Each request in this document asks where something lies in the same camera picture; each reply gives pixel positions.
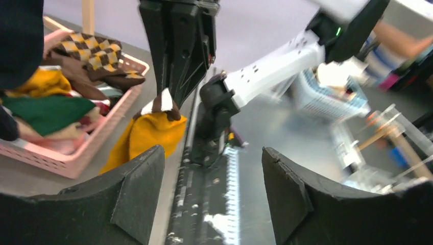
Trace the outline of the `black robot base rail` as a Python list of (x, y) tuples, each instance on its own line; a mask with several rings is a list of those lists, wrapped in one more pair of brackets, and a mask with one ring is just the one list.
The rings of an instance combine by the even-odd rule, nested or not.
[(195, 90), (164, 244), (239, 244), (239, 153), (248, 146), (229, 127), (202, 145), (205, 109)]

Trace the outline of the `black sock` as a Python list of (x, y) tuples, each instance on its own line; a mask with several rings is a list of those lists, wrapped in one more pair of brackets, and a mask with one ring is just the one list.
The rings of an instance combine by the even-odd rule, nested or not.
[(1, 0), (1, 89), (23, 85), (44, 51), (42, 0)]

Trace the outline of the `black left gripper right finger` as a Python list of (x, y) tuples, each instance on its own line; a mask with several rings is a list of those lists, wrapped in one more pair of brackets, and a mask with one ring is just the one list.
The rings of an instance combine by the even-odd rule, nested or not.
[(277, 244), (432, 244), (432, 182), (385, 195), (317, 174), (273, 148), (262, 169)]

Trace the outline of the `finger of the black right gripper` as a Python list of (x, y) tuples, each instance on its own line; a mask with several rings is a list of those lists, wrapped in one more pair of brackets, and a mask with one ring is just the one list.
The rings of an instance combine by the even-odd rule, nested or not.
[(215, 60), (215, 17), (219, 8), (219, 1), (139, 2), (157, 93), (167, 88), (178, 107)]

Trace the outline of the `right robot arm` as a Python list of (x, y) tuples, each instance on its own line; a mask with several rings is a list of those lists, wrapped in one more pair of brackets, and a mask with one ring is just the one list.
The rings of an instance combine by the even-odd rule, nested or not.
[[(319, 10), (296, 37), (254, 63), (218, 74), (200, 91), (205, 115), (198, 136), (213, 140), (263, 91), (321, 63), (356, 55), (388, 1), (316, 1)], [(159, 93), (181, 106), (215, 60), (219, 1), (140, 1)]]

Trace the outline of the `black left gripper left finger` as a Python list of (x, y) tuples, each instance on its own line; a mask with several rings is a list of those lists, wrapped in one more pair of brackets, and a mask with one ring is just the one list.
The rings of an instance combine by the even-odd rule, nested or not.
[(164, 166), (156, 145), (56, 195), (1, 194), (1, 244), (148, 244)]

